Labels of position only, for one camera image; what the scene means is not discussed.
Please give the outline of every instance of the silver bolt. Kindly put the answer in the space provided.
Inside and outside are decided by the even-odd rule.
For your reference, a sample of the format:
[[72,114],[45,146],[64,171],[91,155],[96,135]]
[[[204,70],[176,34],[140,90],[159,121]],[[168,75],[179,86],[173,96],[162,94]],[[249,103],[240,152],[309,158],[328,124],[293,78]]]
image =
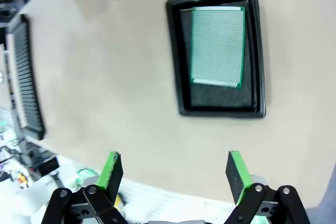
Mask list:
[[96,188],[93,186],[91,186],[88,190],[89,194],[94,194],[96,191],[97,191]]
[[68,192],[66,190],[62,190],[61,193],[59,194],[59,196],[61,196],[62,198],[67,196]]
[[261,186],[261,185],[257,185],[254,189],[256,190],[256,191],[262,191],[263,189],[262,189],[263,187]]
[[290,190],[287,187],[285,187],[282,191],[284,194],[289,194],[290,192]]

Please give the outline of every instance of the black plastic tray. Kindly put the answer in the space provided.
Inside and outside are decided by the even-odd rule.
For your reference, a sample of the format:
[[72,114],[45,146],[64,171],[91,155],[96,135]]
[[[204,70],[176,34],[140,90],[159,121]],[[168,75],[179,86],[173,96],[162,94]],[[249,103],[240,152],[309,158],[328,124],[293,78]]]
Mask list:
[[[245,7],[245,51],[240,89],[190,83],[192,8]],[[258,0],[169,0],[167,18],[179,112],[188,116],[262,118],[266,115],[264,62]]]

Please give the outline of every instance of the green transparent object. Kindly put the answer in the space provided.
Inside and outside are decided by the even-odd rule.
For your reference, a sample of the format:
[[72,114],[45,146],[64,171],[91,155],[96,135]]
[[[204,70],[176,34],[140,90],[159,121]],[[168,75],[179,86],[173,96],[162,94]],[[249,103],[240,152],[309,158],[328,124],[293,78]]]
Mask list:
[[191,82],[240,88],[244,43],[243,7],[194,7]]

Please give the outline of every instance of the screw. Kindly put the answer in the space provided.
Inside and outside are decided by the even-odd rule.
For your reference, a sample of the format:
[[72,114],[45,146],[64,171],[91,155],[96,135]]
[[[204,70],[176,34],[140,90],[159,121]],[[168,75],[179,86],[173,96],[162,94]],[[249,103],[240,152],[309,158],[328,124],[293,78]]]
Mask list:
[[289,194],[290,192],[290,190],[287,187],[285,187],[282,191],[284,194]]
[[89,194],[94,194],[97,191],[97,189],[93,186],[91,186],[88,190]]
[[262,191],[263,189],[262,189],[263,187],[261,186],[261,185],[257,185],[254,189],[256,190],[256,191]]
[[66,190],[62,190],[61,193],[59,194],[59,196],[61,196],[62,198],[67,196],[68,192]]

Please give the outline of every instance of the black tray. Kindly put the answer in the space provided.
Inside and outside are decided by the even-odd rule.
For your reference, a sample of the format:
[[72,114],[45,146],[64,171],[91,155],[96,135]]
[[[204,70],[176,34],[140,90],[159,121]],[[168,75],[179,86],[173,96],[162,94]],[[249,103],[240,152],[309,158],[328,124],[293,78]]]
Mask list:
[[[245,51],[240,89],[190,83],[192,8],[245,7]],[[169,0],[166,3],[179,112],[190,116],[262,118],[266,115],[258,0]]]

